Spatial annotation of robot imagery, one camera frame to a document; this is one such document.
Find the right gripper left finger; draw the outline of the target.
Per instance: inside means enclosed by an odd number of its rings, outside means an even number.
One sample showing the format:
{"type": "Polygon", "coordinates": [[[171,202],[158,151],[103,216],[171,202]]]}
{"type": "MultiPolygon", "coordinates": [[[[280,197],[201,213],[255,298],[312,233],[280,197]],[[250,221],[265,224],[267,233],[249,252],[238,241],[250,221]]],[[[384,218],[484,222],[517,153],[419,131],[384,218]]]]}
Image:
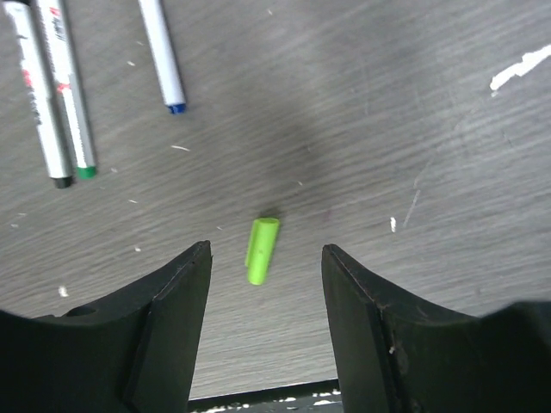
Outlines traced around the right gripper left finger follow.
{"type": "Polygon", "coordinates": [[[211,245],[60,317],[1,315],[4,412],[184,412],[211,245]]]}

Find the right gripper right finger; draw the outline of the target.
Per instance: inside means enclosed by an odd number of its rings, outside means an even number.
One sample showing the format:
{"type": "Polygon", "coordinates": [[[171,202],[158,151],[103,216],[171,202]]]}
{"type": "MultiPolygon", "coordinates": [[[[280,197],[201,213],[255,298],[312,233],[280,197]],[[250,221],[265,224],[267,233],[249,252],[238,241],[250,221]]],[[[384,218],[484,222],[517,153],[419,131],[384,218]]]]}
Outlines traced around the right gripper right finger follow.
{"type": "Polygon", "coordinates": [[[474,317],[406,291],[334,244],[321,267],[345,411],[549,411],[547,301],[474,317]]]}

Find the light green pen cap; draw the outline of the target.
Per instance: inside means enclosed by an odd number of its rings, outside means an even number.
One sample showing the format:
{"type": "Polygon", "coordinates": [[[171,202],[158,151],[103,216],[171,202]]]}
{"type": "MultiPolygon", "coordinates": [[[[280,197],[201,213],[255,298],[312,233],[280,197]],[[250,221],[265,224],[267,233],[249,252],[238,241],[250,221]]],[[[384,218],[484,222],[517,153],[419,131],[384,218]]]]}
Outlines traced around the light green pen cap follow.
{"type": "Polygon", "coordinates": [[[247,278],[252,285],[260,286],[266,279],[279,227],[277,218],[258,218],[252,223],[245,257],[247,278]]]}

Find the long white green pen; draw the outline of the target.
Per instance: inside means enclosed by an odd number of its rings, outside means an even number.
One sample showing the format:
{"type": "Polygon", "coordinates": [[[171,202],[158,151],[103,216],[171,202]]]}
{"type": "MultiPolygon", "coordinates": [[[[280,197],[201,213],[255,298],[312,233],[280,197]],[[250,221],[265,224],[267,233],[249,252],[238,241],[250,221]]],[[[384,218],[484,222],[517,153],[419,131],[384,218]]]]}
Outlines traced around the long white green pen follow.
{"type": "Polygon", "coordinates": [[[65,107],[76,158],[77,176],[81,179],[91,179],[97,175],[96,154],[68,14],[62,1],[38,1],[36,4],[56,90],[65,107]]]}

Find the white pen black tip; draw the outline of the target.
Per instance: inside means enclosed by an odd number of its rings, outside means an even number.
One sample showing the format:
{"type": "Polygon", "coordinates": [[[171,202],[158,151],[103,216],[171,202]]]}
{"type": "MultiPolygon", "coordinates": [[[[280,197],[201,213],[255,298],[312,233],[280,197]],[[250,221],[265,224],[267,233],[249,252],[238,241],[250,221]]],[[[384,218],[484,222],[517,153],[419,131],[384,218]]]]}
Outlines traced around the white pen black tip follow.
{"type": "Polygon", "coordinates": [[[48,176],[58,189],[73,184],[73,168],[29,1],[3,1],[20,47],[20,67],[48,176]]]}

